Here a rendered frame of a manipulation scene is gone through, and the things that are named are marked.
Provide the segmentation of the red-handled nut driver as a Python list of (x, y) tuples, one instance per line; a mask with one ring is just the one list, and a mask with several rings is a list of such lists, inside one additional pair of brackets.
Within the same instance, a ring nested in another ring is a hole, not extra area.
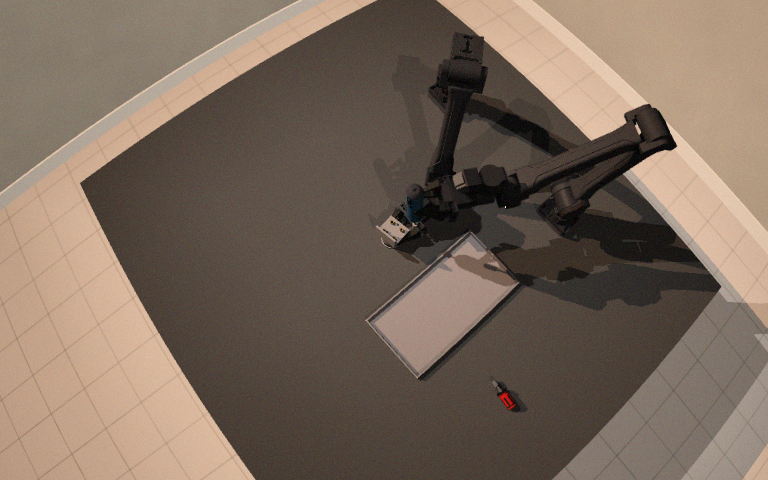
[(498, 386), (499, 384), (496, 380), (493, 380), (491, 383), (494, 385), (494, 387), (498, 388), (499, 393), (497, 394), (497, 396), (500, 397), (501, 401), (504, 403), (504, 405), (507, 407), (508, 410), (516, 406), (516, 402), (513, 400), (510, 394), (506, 391), (506, 389), (502, 390)]

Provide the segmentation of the blue nut driver barrel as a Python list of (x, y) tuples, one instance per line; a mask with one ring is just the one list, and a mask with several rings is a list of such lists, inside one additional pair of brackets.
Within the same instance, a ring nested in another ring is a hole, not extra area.
[(418, 227), (417, 222), (420, 222), (423, 218), (423, 216), (414, 215), (415, 211), (423, 209), (423, 201), (424, 201), (423, 188), (418, 184), (410, 185), (406, 190), (406, 201), (407, 201), (408, 220), (413, 222), (412, 227), (416, 229)]

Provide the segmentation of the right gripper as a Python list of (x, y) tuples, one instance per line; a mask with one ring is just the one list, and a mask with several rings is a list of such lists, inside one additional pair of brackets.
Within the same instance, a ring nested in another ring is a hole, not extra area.
[[(402, 219), (403, 217), (405, 217), (405, 218), (407, 219), (407, 221), (408, 221), (408, 222), (409, 222), (409, 223), (412, 225), (412, 223), (413, 223), (413, 222), (409, 221), (409, 220), (408, 220), (408, 217), (407, 217), (407, 207), (406, 207), (407, 205), (406, 205), (404, 202), (402, 202), (400, 205), (401, 205), (402, 209), (403, 209), (403, 210), (404, 210), (406, 213), (404, 214), (404, 212), (403, 212), (403, 211), (402, 211), (400, 208), (397, 208), (397, 207), (396, 207), (396, 208), (394, 209), (394, 212), (393, 212), (392, 216), (393, 216), (393, 217), (394, 217), (396, 220), (398, 220), (398, 221), (399, 221), (400, 219)], [(404, 207), (404, 208), (403, 208), (403, 207)], [(406, 209), (406, 210), (405, 210), (405, 209)], [(400, 211), (399, 211), (399, 210), (400, 210)], [(397, 218), (396, 218), (396, 217), (397, 217)], [(423, 233), (425, 233), (425, 232), (427, 231), (427, 229), (426, 229), (425, 225), (424, 225), (424, 224), (423, 224), (421, 221), (420, 221), (420, 222), (417, 222), (417, 223), (418, 223), (418, 227), (419, 227), (419, 228), (421, 227), (422, 229), (421, 229), (421, 228), (420, 228), (420, 229), (422, 230), (422, 232), (423, 232)], [(419, 225), (420, 225), (420, 226), (419, 226)], [(402, 238), (402, 240), (401, 240), (401, 241), (400, 241), (400, 242), (397, 244), (397, 246), (398, 246), (398, 245), (400, 245), (400, 244), (402, 244), (402, 243), (404, 243), (404, 242), (406, 242), (406, 241), (410, 241), (410, 240), (413, 240), (413, 239), (417, 239), (417, 238), (420, 238), (420, 237), (421, 237), (421, 236), (420, 236), (421, 234), (422, 234), (422, 233), (421, 233), (421, 231), (420, 231), (418, 228), (416, 228), (416, 229), (414, 229), (414, 228), (413, 228), (413, 229), (412, 229), (412, 230), (411, 230), (411, 231), (410, 231), (408, 234), (406, 234), (406, 235), (405, 235), (405, 236)], [(416, 235), (416, 236), (413, 236), (413, 235)], [(410, 238), (410, 237), (411, 237), (411, 238)]]

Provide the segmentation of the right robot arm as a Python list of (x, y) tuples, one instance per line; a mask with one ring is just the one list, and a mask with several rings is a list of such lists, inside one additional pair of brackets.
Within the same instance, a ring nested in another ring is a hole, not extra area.
[(453, 175), (456, 174), (453, 171), (453, 155), (465, 108), (473, 93), (482, 94), (487, 78), (488, 67), (482, 66), (484, 37), (454, 32), (453, 40), (452, 59), (450, 54), (450, 60), (443, 59), (443, 63), (439, 64), (441, 66), (436, 84), (428, 90), (445, 109), (446, 116), (444, 115), (444, 126), (432, 156), (432, 168), (427, 168), (425, 186), (436, 179), (443, 183), (442, 176), (445, 175), (449, 175), (450, 180), (453, 180)]

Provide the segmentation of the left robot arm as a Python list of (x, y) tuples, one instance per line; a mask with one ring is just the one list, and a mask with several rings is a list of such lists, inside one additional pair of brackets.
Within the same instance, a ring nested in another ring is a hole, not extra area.
[[(495, 197), (499, 208), (514, 208), (559, 180), (538, 210), (562, 235), (566, 234), (590, 207), (588, 199), (600, 188), (652, 154), (677, 147), (660, 111), (650, 104), (626, 112), (624, 118), (626, 123), (618, 129), (537, 164), (508, 172), (495, 165), (485, 165), (479, 173), (477, 168), (461, 170), (450, 180), (458, 210), (494, 203)], [(574, 174), (598, 163), (582, 176)]]

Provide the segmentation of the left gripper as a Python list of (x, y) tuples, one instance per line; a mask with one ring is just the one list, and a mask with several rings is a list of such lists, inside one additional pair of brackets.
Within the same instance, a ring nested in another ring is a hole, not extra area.
[[(436, 179), (435, 181), (433, 181), (431, 184), (429, 184), (424, 188), (424, 198), (438, 197), (439, 205), (435, 205), (432, 207), (415, 211), (414, 215), (426, 216), (439, 221), (444, 221), (444, 219), (447, 218), (449, 215), (449, 219), (450, 219), (449, 222), (455, 222), (458, 216), (459, 210), (457, 207), (457, 203), (456, 203), (456, 199), (454, 196), (449, 175), (443, 176), (442, 180), (444, 180), (444, 183), (440, 183), (439, 179)], [(428, 212), (428, 211), (437, 211), (437, 212)]]

